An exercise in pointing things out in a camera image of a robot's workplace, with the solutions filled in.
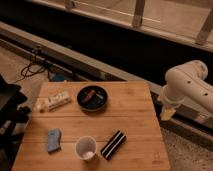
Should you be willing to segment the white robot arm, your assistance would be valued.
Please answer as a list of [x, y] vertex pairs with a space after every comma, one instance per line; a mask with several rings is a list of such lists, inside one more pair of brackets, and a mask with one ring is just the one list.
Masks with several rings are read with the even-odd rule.
[[165, 74], [166, 84], [158, 96], [162, 103], [160, 119], [169, 120], [186, 97], [213, 114], [213, 85], [205, 82], [207, 76], [207, 65], [200, 60], [170, 68]]

